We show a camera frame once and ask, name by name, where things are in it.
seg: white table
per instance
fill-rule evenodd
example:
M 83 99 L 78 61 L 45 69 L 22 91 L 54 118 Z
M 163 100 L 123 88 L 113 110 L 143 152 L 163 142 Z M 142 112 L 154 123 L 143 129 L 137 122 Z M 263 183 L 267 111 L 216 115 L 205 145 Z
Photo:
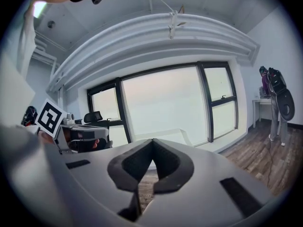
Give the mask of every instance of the white table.
M 260 99 L 253 99 L 252 100 L 252 104 L 253 104 L 253 127 L 256 127 L 256 104 L 258 104 L 258 109 L 259 109 L 259 122 L 261 121 L 261 114 L 260 114 L 260 105 L 271 105 L 271 99 L 270 98 L 260 98 Z M 277 135 L 279 135 L 280 133 L 280 129 L 281 129 L 281 116 L 279 113 L 278 116 L 279 120 L 279 126 L 278 126 L 278 133 Z

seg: white ceiling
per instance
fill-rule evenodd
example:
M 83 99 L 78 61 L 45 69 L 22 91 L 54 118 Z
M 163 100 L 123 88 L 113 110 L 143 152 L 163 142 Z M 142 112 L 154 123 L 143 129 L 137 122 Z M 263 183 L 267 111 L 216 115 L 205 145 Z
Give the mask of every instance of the white ceiling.
M 164 0 L 173 9 L 182 4 L 185 13 L 211 17 L 244 33 L 264 19 L 278 3 L 275 0 Z M 78 46 L 99 31 L 130 18 L 170 10 L 160 0 L 90 0 L 48 5 L 36 26 L 37 38 L 49 46 L 47 52 L 62 61 Z M 48 21 L 55 27 L 49 29 Z

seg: window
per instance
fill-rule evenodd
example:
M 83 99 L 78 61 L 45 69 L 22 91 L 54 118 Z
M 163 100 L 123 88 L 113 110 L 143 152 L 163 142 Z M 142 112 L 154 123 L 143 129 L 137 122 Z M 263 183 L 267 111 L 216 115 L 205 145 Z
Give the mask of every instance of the window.
M 214 138 L 235 129 L 235 102 L 231 101 L 213 107 Z
M 125 115 L 120 114 L 121 109 L 124 111 L 121 92 L 120 80 L 88 90 L 89 111 L 100 111 L 103 118 L 94 123 L 94 126 L 109 127 L 109 140 L 113 141 L 113 147 L 131 142 Z
M 113 147 L 122 146 L 128 144 L 124 126 L 110 126 L 109 127 L 109 139 L 113 141 Z
M 198 61 L 116 78 L 88 90 L 88 103 L 91 112 L 111 118 L 114 147 L 152 138 L 194 147 L 238 128 L 237 95 L 226 62 Z
M 205 74 L 212 101 L 220 100 L 222 96 L 233 96 L 226 68 L 206 68 Z
M 191 146 L 207 141 L 205 104 L 196 67 L 123 81 L 133 140 L 167 139 Z
M 92 99 L 94 110 L 100 111 L 103 119 L 120 119 L 115 88 L 99 92 L 93 95 Z

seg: curved ceiling structure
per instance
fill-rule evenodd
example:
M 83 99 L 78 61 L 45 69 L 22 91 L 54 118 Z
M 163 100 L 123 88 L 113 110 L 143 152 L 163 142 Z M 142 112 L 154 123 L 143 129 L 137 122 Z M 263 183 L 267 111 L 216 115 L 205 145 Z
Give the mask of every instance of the curved ceiling structure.
M 170 39 L 173 23 L 176 26 Z M 90 38 L 78 47 L 52 76 L 48 90 L 65 90 L 118 70 L 172 56 L 189 54 L 229 55 L 253 63 L 259 45 L 236 28 L 197 15 L 172 13 L 137 17 L 119 23 Z

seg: wooden floor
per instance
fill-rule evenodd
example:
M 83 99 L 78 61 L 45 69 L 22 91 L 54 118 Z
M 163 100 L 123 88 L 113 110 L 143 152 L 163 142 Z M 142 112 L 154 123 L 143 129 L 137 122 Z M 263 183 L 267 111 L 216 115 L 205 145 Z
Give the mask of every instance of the wooden floor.
M 294 182 L 303 158 L 303 130 L 288 128 L 286 145 L 280 138 L 271 142 L 269 153 L 270 122 L 257 122 L 256 128 L 230 148 L 221 152 L 234 164 L 259 179 L 274 195 L 278 195 Z M 158 181 L 156 170 L 148 171 L 139 184 L 141 209 L 153 198 L 152 187 Z

